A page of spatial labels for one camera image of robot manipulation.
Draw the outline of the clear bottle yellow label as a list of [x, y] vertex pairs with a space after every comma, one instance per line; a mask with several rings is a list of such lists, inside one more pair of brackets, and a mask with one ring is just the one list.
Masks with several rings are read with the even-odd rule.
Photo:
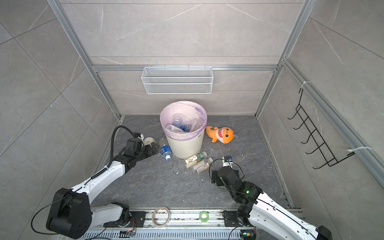
[[198, 174], [200, 174], [201, 172], [204, 172], [206, 169], [208, 169], [212, 162], [213, 162], [212, 158], [204, 159], [198, 162], [196, 165], [194, 165], [193, 170], [196, 171]]

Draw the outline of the crane label green cap bottle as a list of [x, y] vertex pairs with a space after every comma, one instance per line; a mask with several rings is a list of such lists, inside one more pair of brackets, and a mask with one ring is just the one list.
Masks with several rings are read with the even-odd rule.
[[190, 157], [184, 159], [187, 169], [194, 166], [195, 164], [197, 164], [201, 160], [206, 159], [207, 156], [208, 156], [207, 152], [203, 151], [199, 154], [196, 154], [196, 155], [193, 155], [193, 156], [190, 156]]

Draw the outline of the blue label bottle front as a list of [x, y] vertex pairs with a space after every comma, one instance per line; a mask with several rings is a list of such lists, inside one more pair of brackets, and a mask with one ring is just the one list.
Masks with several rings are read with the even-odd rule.
[[183, 125], [183, 115], [180, 113], [173, 114], [173, 126], [181, 129]]

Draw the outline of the white label large bottle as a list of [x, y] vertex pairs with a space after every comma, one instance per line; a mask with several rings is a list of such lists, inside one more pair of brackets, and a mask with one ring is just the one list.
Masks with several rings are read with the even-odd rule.
[[185, 133], [182, 129], [180, 129], [180, 128], [174, 126], [174, 125], [167, 125], [166, 129], [168, 131], [170, 131], [171, 133], [175, 133], [175, 134], [183, 134], [183, 133]]

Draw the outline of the small blue label bottle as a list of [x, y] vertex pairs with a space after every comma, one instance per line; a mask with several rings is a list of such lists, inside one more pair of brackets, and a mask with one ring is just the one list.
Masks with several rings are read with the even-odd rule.
[[191, 133], [194, 131], [197, 123], [197, 119], [190, 119], [183, 125], [183, 130], [187, 133]]

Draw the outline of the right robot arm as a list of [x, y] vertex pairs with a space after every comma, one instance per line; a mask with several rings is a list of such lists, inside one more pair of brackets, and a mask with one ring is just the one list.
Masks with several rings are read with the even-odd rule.
[[240, 204], [236, 218], [243, 226], [262, 229], [279, 240], [331, 240], [332, 233], [324, 226], [316, 227], [296, 217], [272, 200], [255, 184], [243, 181], [229, 166], [210, 171], [217, 187], [223, 186]]

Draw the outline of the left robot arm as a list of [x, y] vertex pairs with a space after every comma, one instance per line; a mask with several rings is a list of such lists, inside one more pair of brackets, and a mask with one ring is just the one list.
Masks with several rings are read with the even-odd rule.
[[[117, 155], [114, 155], [115, 136], [119, 129], [131, 134]], [[46, 236], [63, 235], [72, 239], [82, 237], [88, 229], [99, 225], [125, 227], [133, 223], [130, 207], [113, 202], [103, 207], [92, 207], [92, 202], [111, 183], [122, 177], [137, 162], [156, 155], [155, 141], [146, 143], [144, 136], [125, 126], [117, 126], [112, 133], [108, 163], [87, 180], [70, 188], [58, 190], [51, 204], [45, 233]]]

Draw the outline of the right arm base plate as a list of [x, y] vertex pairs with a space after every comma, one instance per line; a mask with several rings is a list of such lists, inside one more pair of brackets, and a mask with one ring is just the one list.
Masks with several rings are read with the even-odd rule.
[[248, 220], [242, 215], [238, 214], [237, 211], [227, 211], [222, 212], [226, 227], [248, 227]]

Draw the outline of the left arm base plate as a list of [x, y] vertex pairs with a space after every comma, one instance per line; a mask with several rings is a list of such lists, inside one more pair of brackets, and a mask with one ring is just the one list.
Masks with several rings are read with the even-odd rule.
[[147, 212], [145, 211], [133, 211], [129, 214], [123, 213], [123, 215], [114, 222], [108, 222], [103, 224], [104, 228], [143, 228]]

